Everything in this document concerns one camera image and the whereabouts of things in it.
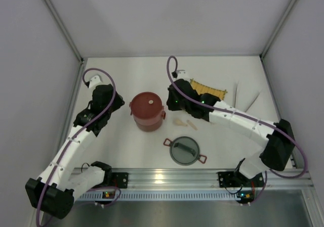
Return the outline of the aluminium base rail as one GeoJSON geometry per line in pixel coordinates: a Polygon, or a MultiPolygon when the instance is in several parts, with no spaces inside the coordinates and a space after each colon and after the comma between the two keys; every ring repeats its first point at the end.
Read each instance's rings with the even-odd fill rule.
{"type": "Polygon", "coordinates": [[[267,179],[265,188],[223,187],[224,179],[218,169],[114,169],[121,192],[111,189],[88,191],[79,201],[203,201],[220,200],[236,203],[245,194],[265,193],[267,190],[302,191],[313,187],[310,174],[293,178],[299,169],[284,172],[287,179],[269,172],[260,180],[267,179]]]}

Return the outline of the beige spoon head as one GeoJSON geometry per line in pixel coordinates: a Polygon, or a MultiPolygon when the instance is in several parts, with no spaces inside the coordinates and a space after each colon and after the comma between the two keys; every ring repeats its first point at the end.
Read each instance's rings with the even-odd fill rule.
{"type": "Polygon", "coordinates": [[[176,125],[176,126],[184,126],[184,127],[187,127],[187,124],[185,122],[183,122],[182,120],[178,119],[178,118],[175,118],[173,120],[173,124],[176,125]]]}

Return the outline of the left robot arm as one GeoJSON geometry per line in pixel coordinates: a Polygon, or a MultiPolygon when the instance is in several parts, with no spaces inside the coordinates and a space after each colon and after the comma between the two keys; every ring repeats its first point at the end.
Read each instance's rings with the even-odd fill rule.
{"type": "Polygon", "coordinates": [[[72,173],[112,113],[124,104],[113,85],[95,87],[92,100],[77,114],[68,138],[53,161],[38,178],[27,181],[25,189],[32,207],[63,219],[82,194],[111,184],[112,168],[100,161],[95,161],[77,176],[72,176],[72,173]]]}

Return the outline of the metal tongs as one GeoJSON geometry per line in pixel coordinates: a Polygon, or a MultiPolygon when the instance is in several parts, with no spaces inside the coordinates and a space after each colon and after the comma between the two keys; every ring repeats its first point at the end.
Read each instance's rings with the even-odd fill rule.
{"type": "Polygon", "coordinates": [[[234,86],[233,106],[248,112],[261,94],[261,87],[252,82],[237,81],[234,86]]]}

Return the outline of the beige spoon handle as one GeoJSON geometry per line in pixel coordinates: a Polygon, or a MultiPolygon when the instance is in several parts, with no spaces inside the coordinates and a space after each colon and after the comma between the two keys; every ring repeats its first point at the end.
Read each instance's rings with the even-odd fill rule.
{"type": "Polygon", "coordinates": [[[194,130],[198,130],[198,128],[195,126],[195,124],[193,122],[191,122],[190,120],[186,121],[188,125],[190,125],[194,130]]]}

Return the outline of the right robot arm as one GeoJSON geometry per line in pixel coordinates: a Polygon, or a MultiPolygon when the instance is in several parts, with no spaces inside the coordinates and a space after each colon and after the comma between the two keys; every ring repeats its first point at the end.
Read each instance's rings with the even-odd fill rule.
{"type": "Polygon", "coordinates": [[[178,79],[168,87],[167,107],[170,111],[185,111],[196,119],[219,124],[246,136],[261,147],[261,151],[243,158],[233,172],[241,184],[267,171],[284,171],[295,147],[288,121],[262,121],[229,106],[219,97],[198,94],[189,81],[178,79]]]}

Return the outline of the bamboo tray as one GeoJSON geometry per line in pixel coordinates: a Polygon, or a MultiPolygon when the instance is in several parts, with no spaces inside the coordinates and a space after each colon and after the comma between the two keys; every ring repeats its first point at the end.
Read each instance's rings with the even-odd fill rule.
{"type": "Polygon", "coordinates": [[[221,100],[224,100],[225,96],[227,94],[227,90],[212,88],[212,87],[209,87],[202,83],[199,83],[199,82],[195,81],[194,79],[190,80],[190,84],[191,84],[192,88],[194,90],[196,90],[199,95],[209,93],[211,95],[217,96],[221,100]]]}

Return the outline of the dark red lid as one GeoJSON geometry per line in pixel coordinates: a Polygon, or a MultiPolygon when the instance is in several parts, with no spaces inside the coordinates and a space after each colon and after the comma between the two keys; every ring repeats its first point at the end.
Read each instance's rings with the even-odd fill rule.
{"type": "Polygon", "coordinates": [[[152,92],[137,94],[130,102],[131,114],[139,119],[155,118],[163,109],[161,98],[152,92]]]}

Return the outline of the pink steel pot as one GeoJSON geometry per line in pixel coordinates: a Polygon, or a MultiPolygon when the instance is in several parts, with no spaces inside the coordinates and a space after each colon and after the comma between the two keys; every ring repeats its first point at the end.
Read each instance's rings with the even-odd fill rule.
{"type": "Polygon", "coordinates": [[[151,124],[151,125],[142,125],[142,124],[138,123],[137,121],[135,123],[139,127],[140,130],[145,131],[145,132],[152,132],[152,131],[155,131],[161,127],[163,120],[160,119],[157,123],[151,124]]]}
{"type": "Polygon", "coordinates": [[[161,98],[153,92],[137,94],[129,103],[129,107],[131,116],[140,125],[153,125],[166,117],[161,98]]]}

